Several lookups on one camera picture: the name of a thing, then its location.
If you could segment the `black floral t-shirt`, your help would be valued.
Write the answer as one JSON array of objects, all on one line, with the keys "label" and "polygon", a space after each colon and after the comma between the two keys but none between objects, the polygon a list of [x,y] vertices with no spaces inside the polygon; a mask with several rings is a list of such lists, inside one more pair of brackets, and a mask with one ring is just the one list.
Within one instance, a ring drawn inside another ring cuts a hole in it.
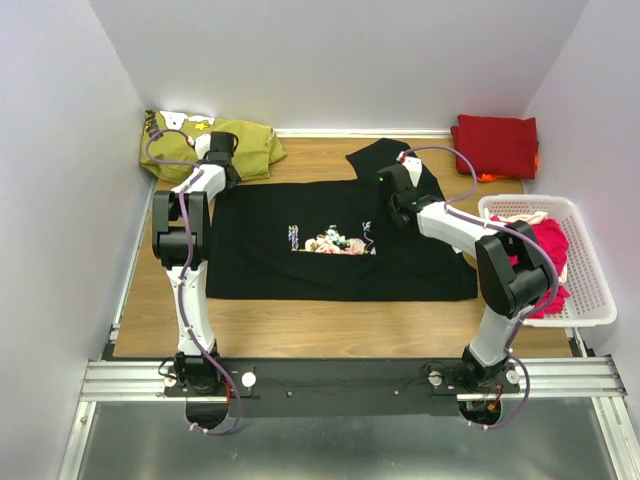
[{"label": "black floral t-shirt", "polygon": [[215,201],[206,294],[221,299],[463,301],[477,274],[452,246],[399,228],[379,170],[408,144],[347,155],[348,181],[238,186]]}]

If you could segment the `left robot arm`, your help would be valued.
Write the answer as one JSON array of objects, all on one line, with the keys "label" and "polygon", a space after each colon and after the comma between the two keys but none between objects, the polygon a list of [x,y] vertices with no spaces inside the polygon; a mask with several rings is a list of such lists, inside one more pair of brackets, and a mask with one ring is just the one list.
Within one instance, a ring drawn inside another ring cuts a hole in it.
[{"label": "left robot arm", "polygon": [[203,158],[178,186],[158,190],[152,198],[152,250],[173,293],[179,338],[174,372],[167,377],[200,395],[237,387],[219,361],[208,317],[207,263],[212,249],[209,205],[239,182],[232,164],[239,140],[215,132]]}]

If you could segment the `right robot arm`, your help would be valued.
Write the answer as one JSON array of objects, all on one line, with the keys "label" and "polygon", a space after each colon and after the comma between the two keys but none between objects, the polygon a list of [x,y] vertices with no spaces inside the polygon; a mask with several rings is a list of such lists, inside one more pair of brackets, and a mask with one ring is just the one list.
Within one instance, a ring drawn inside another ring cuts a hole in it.
[{"label": "right robot arm", "polygon": [[480,392],[506,371],[510,348],[524,320],[545,294],[558,290],[557,269],[528,223],[484,220],[434,196],[422,196],[417,189],[419,175],[414,157],[379,170],[380,198],[398,226],[476,260],[485,311],[476,336],[463,350],[453,381]]}]

